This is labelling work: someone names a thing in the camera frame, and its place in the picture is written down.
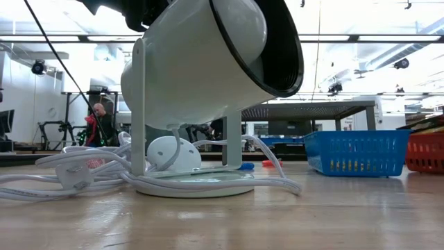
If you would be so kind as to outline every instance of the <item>blue plastic basket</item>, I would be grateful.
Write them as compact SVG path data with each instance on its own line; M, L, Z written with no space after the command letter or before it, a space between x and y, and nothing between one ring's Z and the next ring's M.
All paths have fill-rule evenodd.
M399 176L410 132L313 132L304 138L308 163L327 176Z

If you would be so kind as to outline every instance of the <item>black cable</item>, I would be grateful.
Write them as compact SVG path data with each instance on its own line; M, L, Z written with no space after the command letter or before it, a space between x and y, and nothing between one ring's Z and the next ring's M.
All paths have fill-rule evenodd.
M86 98L85 94L83 94L83 91L81 90L80 86L77 84L76 80L74 80L74 77L71 75L71 73L69 73L69 70L67 69L65 64L62 62L62 59L60 59L60 56L58 55L56 49L54 49L54 46L51 44L51 41L49 41L48 35L46 35L46 32L44 31L44 29L43 29L39 19L35 15L34 10L29 5L28 0L24 0L24 2L26 4L26 7L28 7L29 12L33 16L35 23L37 24L37 26L39 26L40 32L42 32L42 35L44 36L44 39L46 40L46 42L48 43L48 45L51 48L52 52L56 56L58 62L62 65L63 69L66 71L66 73L68 74L70 79L74 82L74 84L78 88L79 94L82 96L83 100L85 100L86 104L88 105L89 110L91 111L91 113L93 114L95 120L97 121L97 126L98 126L98 128L100 130L100 133L102 133L102 138L104 139L103 141L105 142L105 146L107 146L108 145L108 139L106 138L105 131L103 130L102 124L100 123L96 113L94 112L94 109L92 108L92 106L89 103L88 99Z
M314 97L314 93L316 91L316 82L318 80L318 63L319 63L319 41L321 39L320 34L321 34L321 2L319 2L319 22L318 22L318 48L316 50L316 68L314 70L314 87L313 87L313 92L311 94L311 101L313 102L313 97Z

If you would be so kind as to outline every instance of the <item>computer monitor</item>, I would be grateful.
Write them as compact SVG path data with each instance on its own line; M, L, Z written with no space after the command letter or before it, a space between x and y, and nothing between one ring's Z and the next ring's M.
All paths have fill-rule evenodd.
M311 133L310 121L293 122L293 121L269 121L269 135L292 135L304 136Z
M0 136L11 133L12 122L14 121L14 110L0 111Z

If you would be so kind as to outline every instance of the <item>red object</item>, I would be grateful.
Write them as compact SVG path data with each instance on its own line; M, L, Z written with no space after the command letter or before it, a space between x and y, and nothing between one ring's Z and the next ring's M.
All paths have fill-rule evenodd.
M91 144L91 142L93 141L94 137L96 136L96 129L97 129L97 121L94 118L94 115L91 114L88 117L85 118L85 121L88 124L92 125L92 134L91 136L88 138L88 141L86 141L85 146L88 146L89 144Z
M100 167L101 165L104 165L104 164L105 164L104 159L86 160L86 165L88 166L89 169L95 169L95 168Z
M444 174L444 134L410 135L405 162L411 171Z
M279 164L280 164L281 167L284 166L284 164L282 163L281 160L279 160ZM264 160L264 161L262 162L262 167L275 167L275 166L273 165L273 163L271 162L271 160Z

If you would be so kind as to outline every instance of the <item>camera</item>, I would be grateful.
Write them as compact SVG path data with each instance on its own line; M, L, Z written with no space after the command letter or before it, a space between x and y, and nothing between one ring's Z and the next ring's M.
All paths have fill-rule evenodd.
M342 83L341 82L333 83L333 84L331 84L331 86L328 87L329 93L339 93L341 91L342 91Z
M44 60L36 60L31 71L38 76L43 76L48 71L48 67L44 64Z
M398 84L396 85L396 93L405 93L404 88L400 87ZM403 97L403 94L397 94L396 97Z
M395 69L406 69L406 68L409 67L409 65L410 65L410 62L407 60L407 58L404 58L404 59L402 59L401 61L396 62L396 63L393 65L393 67L394 67Z

